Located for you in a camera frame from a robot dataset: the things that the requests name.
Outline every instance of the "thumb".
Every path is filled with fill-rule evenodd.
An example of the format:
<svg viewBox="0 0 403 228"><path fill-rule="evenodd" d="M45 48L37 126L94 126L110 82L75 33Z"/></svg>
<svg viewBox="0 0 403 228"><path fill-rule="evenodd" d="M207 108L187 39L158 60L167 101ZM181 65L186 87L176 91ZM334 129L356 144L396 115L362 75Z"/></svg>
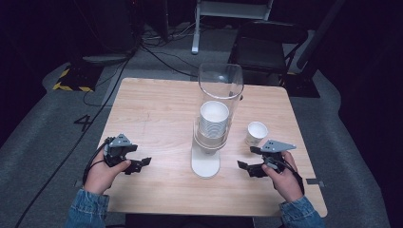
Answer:
<svg viewBox="0 0 403 228"><path fill-rule="evenodd" d="M117 165L113 166L113 170L116 172L116 174L119 174L120 172L123 172L127 169L128 166L130 166L131 164L131 160L125 160L122 161L120 163L118 163Z"/></svg>
<svg viewBox="0 0 403 228"><path fill-rule="evenodd" d="M272 167L269 167L266 164L263 164L261 169L263 169L267 176L269 176L272 180L276 179L278 176L278 173Z"/></svg>

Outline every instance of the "gray carpet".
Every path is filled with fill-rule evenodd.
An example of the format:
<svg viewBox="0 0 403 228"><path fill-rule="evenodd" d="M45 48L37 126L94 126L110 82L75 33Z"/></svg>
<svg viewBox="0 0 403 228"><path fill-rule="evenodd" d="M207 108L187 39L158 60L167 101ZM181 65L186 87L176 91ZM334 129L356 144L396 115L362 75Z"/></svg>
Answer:
<svg viewBox="0 0 403 228"><path fill-rule="evenodd" d="M226 63L234 37L232 29L207 30L201 35L198 55L190 52L191 37L149 49L177 70L196 75L195 67L200 63ZM82 177L86 163L100 140L110 112L109 106L100 112L80 143L71 150L82 134L82 125L74 122L85 115L89 115L91 120L96 117L101 104L118 81L122 66L106 67L98 82L100 85L86 95L85 92L51 89L66 65L54 69L44 78L47 95L0 149L0 190L3 196L0 227L16 224L38 191L71 152L20 225L63 226L68 207L78 190L75 182ZM194 80L166 67L143 50L137 51L129 61L123 77ZM340 106L337 90L320 72L315 75L314 82L321 96L319 99L292 97L290 100L317 178L323 182L321 190L329 211L324 219L326 226L389 227L379 187L337 116ZM114 95L107 104L111 105L113 99ZM125 215L109 213L106 223L125 223ZM257 228L279 225L279 218L255 218Z"/></svg>

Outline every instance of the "white dispenser base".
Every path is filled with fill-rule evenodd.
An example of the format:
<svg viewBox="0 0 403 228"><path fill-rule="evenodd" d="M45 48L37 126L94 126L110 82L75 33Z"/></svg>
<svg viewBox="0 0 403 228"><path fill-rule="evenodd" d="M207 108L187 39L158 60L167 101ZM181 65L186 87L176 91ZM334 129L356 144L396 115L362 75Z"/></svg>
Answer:
<svg viewBox="0 0 403 228"><path fill-rule="evenodd" d="M214 177L220 170L220 150L207 154L193 139L192 169L193 172L203 179Z"/></svg>

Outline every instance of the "white paper cup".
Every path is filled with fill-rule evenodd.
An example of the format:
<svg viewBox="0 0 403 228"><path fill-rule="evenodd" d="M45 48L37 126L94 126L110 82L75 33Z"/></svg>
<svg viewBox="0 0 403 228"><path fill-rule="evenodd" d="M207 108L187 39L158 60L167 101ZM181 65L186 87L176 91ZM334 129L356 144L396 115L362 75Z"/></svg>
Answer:
<svg viewBox="0 0 403 228"><path fill-rule="evenodd" d="M261 122L251 122L248 125L248 134L246 135L245 142L249 146L257 146L262 139L264 139L269 131L267 127Z"/></svg>
<svg viewBox="0 0 403 228"><path fill-rule="evenodd" d="M228 107L216 101L206 102L201 106L200 131L208 138L218 138L226 131Z"/></svg>

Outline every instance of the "hand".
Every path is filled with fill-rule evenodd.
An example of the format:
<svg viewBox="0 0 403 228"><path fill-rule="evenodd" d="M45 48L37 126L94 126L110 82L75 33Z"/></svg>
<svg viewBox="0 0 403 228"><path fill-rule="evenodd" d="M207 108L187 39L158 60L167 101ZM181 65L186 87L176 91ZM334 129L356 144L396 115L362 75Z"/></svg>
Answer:
<svg viewBox="0 0 403 228"><path fill-rule="evenodd" d="M281 155L293 166L294 170L297 172L297 166L291 153L288 151L283 151L281 152ZM303 197L297 179L289 169L285 168L284 171L279 174L266 164L263 164L261 168L273 180L273 183L279 194L287 202L295 201Z"/></svg>
<svg viewBox="0 0 403 228"><path fill-rule="evenodd" d="M89 170L88 177L86 178L86 184L84 190L87 192L102 195L106 189L108 189L112 182L115 180L116 176L127 169L131 164L131 160L122 161L119 164L109 167L104 161L104 149L102 149L92 164L96 163Z"/></svg>

